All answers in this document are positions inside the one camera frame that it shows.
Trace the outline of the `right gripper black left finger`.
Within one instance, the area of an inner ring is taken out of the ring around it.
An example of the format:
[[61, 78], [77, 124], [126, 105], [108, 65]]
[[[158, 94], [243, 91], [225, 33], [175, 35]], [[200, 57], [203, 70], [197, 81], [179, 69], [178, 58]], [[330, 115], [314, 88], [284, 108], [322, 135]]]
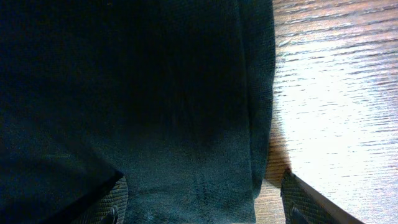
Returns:
[[71, 224], [123, 224], [128, 201], [126, 178], [115, 186]]

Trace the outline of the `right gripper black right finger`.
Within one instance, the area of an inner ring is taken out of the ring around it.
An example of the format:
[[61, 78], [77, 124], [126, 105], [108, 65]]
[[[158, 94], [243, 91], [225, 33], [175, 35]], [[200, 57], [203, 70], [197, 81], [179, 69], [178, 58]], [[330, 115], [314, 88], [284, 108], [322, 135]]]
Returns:
[[296, 176], [290, 169], [284, 172], [280, 196], [286, 224], [363, 224]]

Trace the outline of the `dark green cloth garment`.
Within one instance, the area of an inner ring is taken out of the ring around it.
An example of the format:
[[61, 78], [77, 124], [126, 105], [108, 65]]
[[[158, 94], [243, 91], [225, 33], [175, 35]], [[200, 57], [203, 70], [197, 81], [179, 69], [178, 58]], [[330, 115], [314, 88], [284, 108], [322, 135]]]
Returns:
[[1, 222], [254, 223], [271, 1], [1, 2]]

